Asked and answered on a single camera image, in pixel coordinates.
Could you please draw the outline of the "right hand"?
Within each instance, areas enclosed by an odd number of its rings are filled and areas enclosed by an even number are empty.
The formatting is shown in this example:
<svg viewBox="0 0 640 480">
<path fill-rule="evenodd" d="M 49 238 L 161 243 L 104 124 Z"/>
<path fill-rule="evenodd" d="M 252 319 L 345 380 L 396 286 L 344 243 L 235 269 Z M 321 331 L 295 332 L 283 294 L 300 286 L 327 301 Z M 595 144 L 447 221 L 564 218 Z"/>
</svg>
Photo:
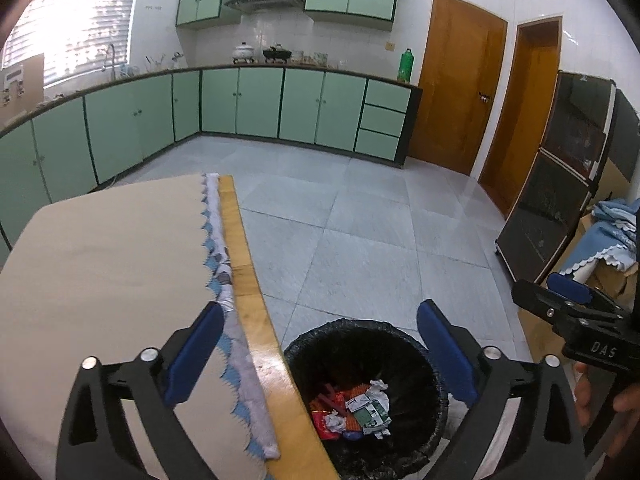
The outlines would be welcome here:
<svg viewBox="0 0 640 480">
<path fill-rule="evenodd" d="M 574 390 L 588 467 L 623 451 L 639 423 L 639 372 L 613 373 L 578 362 Z"/>
</svg>

